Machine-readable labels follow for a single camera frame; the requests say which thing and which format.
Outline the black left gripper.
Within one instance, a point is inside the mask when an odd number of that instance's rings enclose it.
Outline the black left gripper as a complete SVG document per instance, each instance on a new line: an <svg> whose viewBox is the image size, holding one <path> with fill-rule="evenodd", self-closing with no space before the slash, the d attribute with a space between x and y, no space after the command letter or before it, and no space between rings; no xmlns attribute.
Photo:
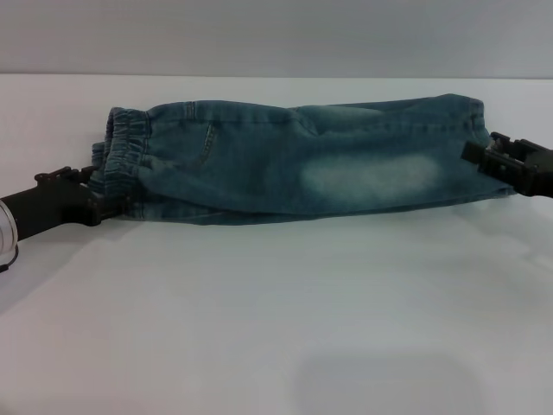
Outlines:
<svg viewBox="0 0 553 415"><path fill-rule="evenodd" d="M89 183L94 166L74 169L69 166L35 175L36 186L1 199L15 222L17 240L65 224L88 227L123 215L129 197L106 198L93 195L84 187Z"/></svg>

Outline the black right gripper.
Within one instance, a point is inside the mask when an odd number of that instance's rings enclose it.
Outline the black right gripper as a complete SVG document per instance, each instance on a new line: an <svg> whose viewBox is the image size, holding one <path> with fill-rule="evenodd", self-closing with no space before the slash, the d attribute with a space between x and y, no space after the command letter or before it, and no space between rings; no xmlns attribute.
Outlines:
<svg viewBox="0 0 553 415"><path fill-rule="evenodd" d="M486 176L508 185L514 185L517 193L527 196L552 196L552 150L538 146L525 139L512 139L492 132L491 148L475 143L466 143L461 158L477 166ZM521 152L518 160L512 160L499 152Z"/></svg>

